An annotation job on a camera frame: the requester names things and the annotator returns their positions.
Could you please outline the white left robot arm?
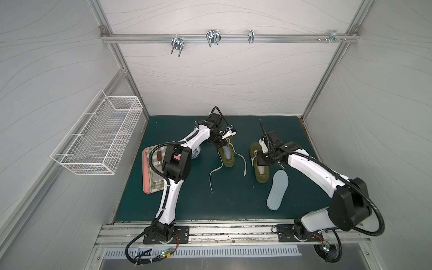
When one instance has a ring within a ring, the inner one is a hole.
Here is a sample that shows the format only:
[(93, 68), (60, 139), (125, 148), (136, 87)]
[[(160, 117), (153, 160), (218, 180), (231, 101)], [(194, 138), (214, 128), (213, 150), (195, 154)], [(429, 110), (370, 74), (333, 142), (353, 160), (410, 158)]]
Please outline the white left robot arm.
[(150, 228), (158, 236), (167, 241), (174, 233), (176, 205), (184, 180), (189, 176), (192, 166), (192, 154), (203, 142), (209, 140), (217, 148), (222, 166), (234, 166), (235, 153), (231, 137), (236, 129), (229, 124), (218, 107), (214, 107), (209, 116), (195, 123), (190, 134), (177, 142), (157, 145), (149, 155), (152, 159), (156, 150), (165, 147), (162, 168), (152, 170), (164, 178), (163, 197), (158, 213)]

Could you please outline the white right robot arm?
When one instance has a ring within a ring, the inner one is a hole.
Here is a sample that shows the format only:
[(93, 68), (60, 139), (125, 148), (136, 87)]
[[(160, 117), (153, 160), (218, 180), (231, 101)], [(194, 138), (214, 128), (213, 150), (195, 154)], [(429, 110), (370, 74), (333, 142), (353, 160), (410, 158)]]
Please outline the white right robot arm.
[(264, 183), (270, 177), (270, 166), (282, 169), (291, 167), (314, 182), (331, 199), (329, 206), (310, 211), (297, 218), (292, 228), (301, 239), (318, 230), (355, 230), (375, 236), (382, 232), (382, 224), (375, 232), (358, 227), (372, 213), (381, 222), (382, 215), (371, 201), (366, 183), (360, 178), (349, 178), (335, 172), (294, 142), (283, 142), (273, 131), (264, 133), (258, 142), (250, 145), (250, 158), (258, 182)]

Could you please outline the green canvas shoe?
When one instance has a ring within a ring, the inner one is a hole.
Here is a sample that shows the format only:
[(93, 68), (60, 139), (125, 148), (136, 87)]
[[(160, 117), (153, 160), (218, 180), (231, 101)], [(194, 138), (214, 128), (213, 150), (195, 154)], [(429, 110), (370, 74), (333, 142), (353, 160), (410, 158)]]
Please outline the green canvas shoe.
[(227, 139), (227, 145), (222, 146), (218, 149), (218, 156), (221, 161), (221, 165), (217, 167), (216, 169), (212, 170), (209, 173), (209, 187), (211, 193), (213, 193), (213, 187), (212, 187), (212, 174), (219, 171), (223, 167), (232, 168), (235, 165), (235, 157), (240, 157), (243, 160), (244, 163), (244, 171), (243, 171), (243, 178), (246, 177), (247, 174), (247, 162), (243, 155), (236, 152), (234, 148), (234, 144), (232, 143), (232, 139)]
[(253, 142), (249, 147), (251, 164), (254, 168), (256, 181), (266, 183), (270, 178), (269, 166), (258, 165), (258, 154), (262, 152), (262, 147), (258, 142)]

